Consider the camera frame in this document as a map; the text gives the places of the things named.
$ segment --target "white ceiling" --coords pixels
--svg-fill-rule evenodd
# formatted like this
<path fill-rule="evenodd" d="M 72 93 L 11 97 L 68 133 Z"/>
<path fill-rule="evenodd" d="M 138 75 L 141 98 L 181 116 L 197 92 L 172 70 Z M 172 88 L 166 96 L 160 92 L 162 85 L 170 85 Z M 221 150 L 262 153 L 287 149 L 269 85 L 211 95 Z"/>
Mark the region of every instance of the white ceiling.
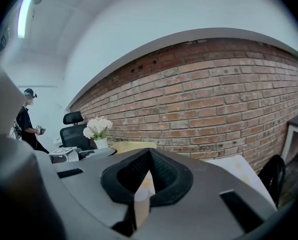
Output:
<path fill-rule="evenodd" d="M 22 52 L 66 59 L 81 35 L 114 0 L 42 0 L 32 5 Z"/>

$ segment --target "brick wall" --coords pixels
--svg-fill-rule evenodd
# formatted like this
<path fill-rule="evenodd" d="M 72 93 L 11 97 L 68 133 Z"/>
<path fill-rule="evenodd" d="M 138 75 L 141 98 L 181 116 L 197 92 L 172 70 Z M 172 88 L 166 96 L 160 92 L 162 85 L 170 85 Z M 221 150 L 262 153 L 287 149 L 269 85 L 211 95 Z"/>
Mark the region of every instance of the brick wall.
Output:
<path fill-rule="evenodd" d="M 243 39 L 181 43 L 117 69 L 77 110 L 112 120 L 110 144 L 155 142 L 196 159 L 241 154 L 258 171 L 281 154 L 298 115 L 298 58 Z"/>

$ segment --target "office chair headrest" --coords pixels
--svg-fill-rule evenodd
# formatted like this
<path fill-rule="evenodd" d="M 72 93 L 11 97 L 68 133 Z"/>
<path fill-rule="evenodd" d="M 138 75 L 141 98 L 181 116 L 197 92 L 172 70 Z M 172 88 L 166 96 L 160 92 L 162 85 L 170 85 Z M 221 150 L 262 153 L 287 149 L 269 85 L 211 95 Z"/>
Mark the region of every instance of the office chair headrest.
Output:
<path fill-rule="evenodd" d="M 72 124 L 72 123 L 77 124 L 79 122 L 83 122 L 83 118 L 81 116 L 80 111 L 65 114 L 63 117 L 63 123 L 65 125 Z"/>

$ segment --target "black cap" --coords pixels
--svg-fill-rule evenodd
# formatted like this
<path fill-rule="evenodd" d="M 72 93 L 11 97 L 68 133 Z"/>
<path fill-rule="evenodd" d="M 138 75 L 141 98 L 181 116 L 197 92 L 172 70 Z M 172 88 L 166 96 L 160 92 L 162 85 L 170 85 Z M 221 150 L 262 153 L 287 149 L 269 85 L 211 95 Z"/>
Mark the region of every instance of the black cap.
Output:
<path fill-rule="evenodd" d="M 31 88 L 27 88 L 24 90 L 25 93 L 31 94 L 33 98 L 37 98 L 37 94 L 33 95 L 33 90 Z"/>

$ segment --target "white wall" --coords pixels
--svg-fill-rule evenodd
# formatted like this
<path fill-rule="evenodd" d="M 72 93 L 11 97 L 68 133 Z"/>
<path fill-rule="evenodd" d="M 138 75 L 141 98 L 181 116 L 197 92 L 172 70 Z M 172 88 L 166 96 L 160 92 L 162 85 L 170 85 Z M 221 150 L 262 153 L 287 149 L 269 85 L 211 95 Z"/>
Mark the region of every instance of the white wall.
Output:
<path fill-rule="evenodd" d="M 62 123 L 67 113 L 62 105 L 64 62 L 46 56 L 28 53 L 19 62 L 3 65 L 5 72 L 23 92 L 32 88 L 37 93 L 33 106 L 28 106 L 32 126 L 46 128 L 38 140 L 48 150 L 58 148 L 53 142 L 60 137 L 60 129 L 67 127 Z"/>
<path fill-rule="evenodd" d="M 262 41 L 298 55 L 298 26 L 277 0 L 116 0 L 69 56 L 64 105 L 142 55 L 216 37 Z"/>

